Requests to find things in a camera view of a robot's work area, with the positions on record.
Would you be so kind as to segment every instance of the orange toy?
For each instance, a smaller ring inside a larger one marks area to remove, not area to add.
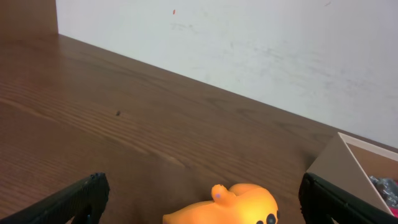
[[[163,224],[275,224],[278,205],[268,190],[254,184],[222,185],[211,190],[214,201],[199,202],[163,216]]]

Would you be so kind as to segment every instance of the wood grain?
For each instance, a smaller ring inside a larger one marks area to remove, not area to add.
[[[58,34],[55,0],[1,0],[0,44]]]
[[[301,178],[336,131],[62,35],[9,43],[0,218],[105,172],[102,223],[160,223],[238,182],[269,189],[280,223],[303,223]]]

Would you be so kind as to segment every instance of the white wall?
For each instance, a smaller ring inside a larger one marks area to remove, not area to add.
[[[57,0],[57,13],[63,35],[398,147],[396,0]]]

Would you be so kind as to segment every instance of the black eye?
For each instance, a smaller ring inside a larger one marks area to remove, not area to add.
[[[269,214],[267,216],[267,224],[275,224],[276,218],[274,214]]]

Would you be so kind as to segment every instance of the open box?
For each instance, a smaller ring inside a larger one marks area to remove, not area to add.
[[[368,176],[398,180],[398,154],[338,133],[307,172],[392,215]]]

